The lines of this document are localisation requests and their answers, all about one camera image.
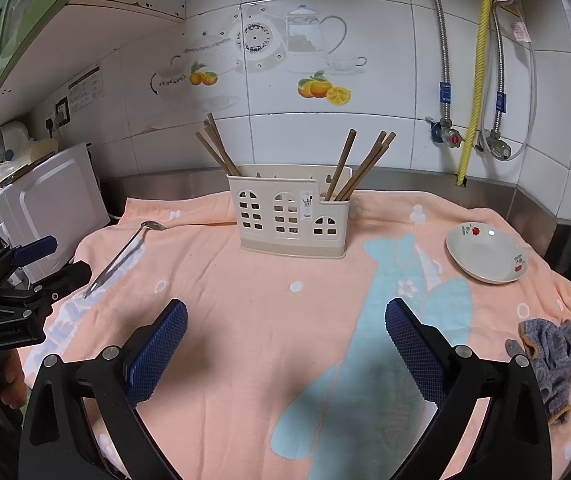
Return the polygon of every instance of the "screw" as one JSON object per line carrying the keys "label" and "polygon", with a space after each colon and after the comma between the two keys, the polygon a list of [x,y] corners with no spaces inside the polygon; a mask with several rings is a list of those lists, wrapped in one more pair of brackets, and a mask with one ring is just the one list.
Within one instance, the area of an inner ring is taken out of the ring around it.
{"label": "screw", "polygon": [[118,346],[108,346],[104,351],[101,352],[103,359],[106,361],[111,361],[119,354]]}
{"label": "screw", "polygon": [[50,354],[43,360],[43,364],[45,365],[46,368],[50,368],[54,366],[56,364],[56,361],[58,360],[59,358],[57,357],[56,354]]}
{"label": "screw", "polygon": [[454,349],[454,351],[459,357],[463,357],[463,359],[469,359],[472,357],[472,350],[469,346],[459,345]]}
{"label": "screw", "polygon": [[518,355],[515,357],[515,361],[521,368],[527,368],[530,365],[530,359],[524,355]]}

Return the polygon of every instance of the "kitchen cabinet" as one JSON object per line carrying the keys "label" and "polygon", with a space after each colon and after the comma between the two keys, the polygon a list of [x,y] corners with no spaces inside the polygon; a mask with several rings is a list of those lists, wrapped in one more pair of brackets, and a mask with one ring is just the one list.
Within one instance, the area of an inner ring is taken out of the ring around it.
{"label": "kitchen cabinet", "polygon": [[112,50],[184,18],[185,0],[0,0],[0,126]]}

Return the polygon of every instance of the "yellow corrugated pipe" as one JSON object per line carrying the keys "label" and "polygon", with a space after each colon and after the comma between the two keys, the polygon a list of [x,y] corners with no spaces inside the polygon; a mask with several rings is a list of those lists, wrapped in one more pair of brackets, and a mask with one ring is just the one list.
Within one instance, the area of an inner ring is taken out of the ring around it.
{"label": "yellow corrugated pipe", "polygon": [[463,144],[463,153],[459,163],[459,171],[456,174],[456,185],[462,186],[465,174],[468,171],[470,154],[474,146],[474,137],[479,126],[481,106],[483,106],[483,73],[485,70],[485,47],[488,37],[489,13],[492,0],[481,0],[481,15],[479,16],[479,31],[477,34],[477,56],[474,63],[474,92],[472,94],[472,112],[468,131]]}

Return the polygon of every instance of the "white plate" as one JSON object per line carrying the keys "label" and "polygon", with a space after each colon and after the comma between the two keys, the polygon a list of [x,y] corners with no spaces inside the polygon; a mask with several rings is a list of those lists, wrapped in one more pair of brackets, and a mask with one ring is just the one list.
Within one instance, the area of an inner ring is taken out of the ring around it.
{"label": "white plate", "polygon": [[459,224],[448,233],[445,244],[461,269],[485,283],[514,282],[527,271],[523,249],[512,237],[488,224]]}

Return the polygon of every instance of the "white plastic utensil holder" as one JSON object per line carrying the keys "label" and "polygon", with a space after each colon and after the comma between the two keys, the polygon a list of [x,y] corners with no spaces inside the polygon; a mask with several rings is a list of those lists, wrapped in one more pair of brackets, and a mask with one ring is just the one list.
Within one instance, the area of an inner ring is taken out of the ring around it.
{"label": "white plastic utensil holder", "polygon": [[[228,176],[243,248],[304,258],[342,258],[349,201],[325,202],[334,166],[240,166]],[[352,176],[344,168],[334,194]]]}

